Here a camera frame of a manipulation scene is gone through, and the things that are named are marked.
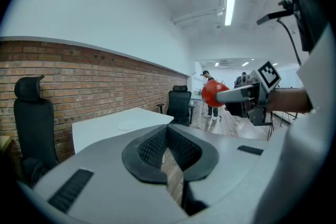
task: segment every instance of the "ceiling light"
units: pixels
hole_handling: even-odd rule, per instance
[[[231,25],[234,8],[235,8],[235,0],[226,0],[225,26]]]

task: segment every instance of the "white table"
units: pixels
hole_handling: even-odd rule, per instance
[[[75,153],[87,146],[114,136],[146,127],[170,123],[174,117],[145,109],[133,108],[72,124]]]
[[[202,120],[202,111],[203,111],[203,99],[201,95],[191,95],[190,98],[191,101],[199,102],[200,109],[198,110],[198,122],[197,122],[197,128],[201,128],[201,120]]]

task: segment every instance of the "headrest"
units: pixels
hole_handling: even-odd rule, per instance
[[[175,85],[173,87],[173,91],[174,92],[186,92],[186,91],[188,91],[188,87],[187,87],[187,85],[183,85],[183,86]]]
[[[20,78],[14,88],[16,97],[26,101],[36,101],[40,99],[40,80],[44,76]]]

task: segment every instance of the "black cable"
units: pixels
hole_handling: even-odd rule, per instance
[[[285,28],[285,30],[287,31],[288,36],[289,36],[289,38],[290,38],[290,41],[292,42],[292,45],[293,45],[293,49],[294,49],[294,52],[295,52],[296,59],[298,60],[299,66],[302,66],[300,57],[299,57],[299,55],[298,55],[298,52],[296,51],[296,47],[295,47],[295,44],[294,44],[294,40],[293,40],[292,35],[290,34],[290,32],[289,32],[287,26],[280,20],[280,18],[277,19],[277,22],[278,22],[279,24],[281,24],[281,25]]]

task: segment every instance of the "black office chair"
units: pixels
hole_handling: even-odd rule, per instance
[[[188,92],[188,87],[174,86],[173,90],[168,93],[168,96],[169,107],[167,110],[167,115],[174,117],[171,123],[189,126],[193,119],[193,111],[195,106],[189,106],[191,92]],[[162,106],[164,106],[164,103],[157,104],[156,106],[160,107],[160,112],[163,114]]]
[[[40,77],[24,77],[15,84],[14,115],[22,152],[23,173],[34,185],[58,164],[54,145],[54,109],[40,97]]]

